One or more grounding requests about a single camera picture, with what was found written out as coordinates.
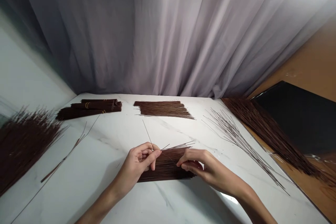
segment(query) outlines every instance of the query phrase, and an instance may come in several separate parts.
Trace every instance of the curtain fold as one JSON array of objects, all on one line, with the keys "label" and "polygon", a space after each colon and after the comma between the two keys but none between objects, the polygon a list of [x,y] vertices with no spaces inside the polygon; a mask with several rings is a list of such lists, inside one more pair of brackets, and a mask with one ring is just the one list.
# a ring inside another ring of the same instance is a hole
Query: curtain fold
[{"label": "curtain fold", "polygon": [[336,0],[29,0],[76,93],[250,94]]}]

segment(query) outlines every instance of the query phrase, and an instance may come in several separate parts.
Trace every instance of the pile of incense sticks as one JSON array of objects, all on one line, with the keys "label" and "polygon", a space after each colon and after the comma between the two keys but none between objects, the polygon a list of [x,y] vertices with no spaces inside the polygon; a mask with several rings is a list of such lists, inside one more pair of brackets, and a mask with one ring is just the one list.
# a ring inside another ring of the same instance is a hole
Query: pile of incense sticks
[{"label": "pile of incense sticks", "polygon": [[81,103],[73,103],[70,107],[62,108],[56,119],[60,121],[92,116],[96,114],[105,114],[111,112],[120,112],[122,107],[121,101],[117,99],[105,99],[105,100],[85,100]]},{"label": "pile of incense sticks", "polygon": [[138,182],[161,181],[161,180],[184,180],[195,176],[190,171],[185,171],[176,164],[189,148],[188,143],[181,144],[169,149],[163,149],[161,155],[156,159],[155,170],[145,171]]},{"label": "pile of incense sticks", "polygon": [[273,151],[290,163],[294,168],[309,176],[316,177],[336,186],[336,178],[320,170],[290,143],[288,136],[277,122],[256,102],[244,98],[222,98],[228,109],[243,123],[250,127]]},{"label": "pile of incense sticks", "polygon": [[206,117],[210,122],[212,122],[218,130],[221,131],[223,136],[220,136],[214,129],[212,129],[207,123],[207,125],[222,139],[238,146],[242,149],[247,155],[249,155],[254,162],[256,162],[270,177],[271,179],[280,186],[284,191],[284,186],[278,181],[278,179],[273,175],[272,172],[278,174],[283,179],[287,180],[289,183],[294,184],[289,179],[285,178],[278,172],[276,172],[252,147],[251,145],[244,139],[241,135],[238,127],[235,122],[230,118],[223,110],[220,112],[216,112],[211,109],[210,113],[212,118]]},{"label": "pile of incense sticks", "polygon": [[18,181],[61,137],[66,128],[41,109],[22,109],[0,129],[0,196]]},{"label": "pile of incense sticks", "polygon": [[140,108],[144,116],[167,116],[194,119],[180,101],[136,101],[134,106]]}]

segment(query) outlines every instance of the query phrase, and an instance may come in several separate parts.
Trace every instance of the person's right hand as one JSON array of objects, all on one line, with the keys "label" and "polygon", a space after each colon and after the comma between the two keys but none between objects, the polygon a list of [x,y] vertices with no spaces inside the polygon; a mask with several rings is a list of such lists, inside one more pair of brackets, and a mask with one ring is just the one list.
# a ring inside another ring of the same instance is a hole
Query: person's right hand
[{"label": "person's right hand", "polygon": [[[204,169],[200,164],[190,161],[203,163]],[[201,177],[217,191],[235,198],[242,197],[242,194],[250,188],[244,180],[226,168],[207,150],[186,149],[176,165]]]}]

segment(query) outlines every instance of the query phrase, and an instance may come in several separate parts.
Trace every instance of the person's left hand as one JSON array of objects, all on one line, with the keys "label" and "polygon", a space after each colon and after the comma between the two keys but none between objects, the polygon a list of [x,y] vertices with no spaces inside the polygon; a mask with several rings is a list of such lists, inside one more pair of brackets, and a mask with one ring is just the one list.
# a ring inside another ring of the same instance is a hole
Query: person's left hand
[{"label": "person's left hand", "polygon": [[155,170],[155,160],[161,153],[158,146],[149,142],[130,149],[119,173],[111,183],[111,188],[118,195],[119,200],[134,187],[149,166]]}]

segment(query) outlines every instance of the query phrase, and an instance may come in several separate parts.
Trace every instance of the marble tabletop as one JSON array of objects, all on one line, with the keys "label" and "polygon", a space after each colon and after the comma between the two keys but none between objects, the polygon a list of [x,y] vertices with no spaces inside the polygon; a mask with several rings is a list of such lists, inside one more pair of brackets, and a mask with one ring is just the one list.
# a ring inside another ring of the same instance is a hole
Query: marble tabletop
[{"label": "marble tabletop", "polygon": [[[0,198],[0,223],[74,223],[119,171],[129,149],[149,141],[163,148],[194,141],[244,179],[278,223],[328,223],[307,197],[281,176],[288,195],[240,148],[224,141],[202,120],[219,111],[220,100],[131,94],[81,94],[81,99],[118,99],[122,111],[64,122],[69,126],[42,158]],[[195,120],[144,117],[135,101],[180,100]],[[284,177],[287,175],[233,116],[246,141]],[[69,153],[83,132],[90,133],[57,171],[41,180]],[[102,223],[251,223],[236,199],[219,193],[200,178],[137,183]]]}]

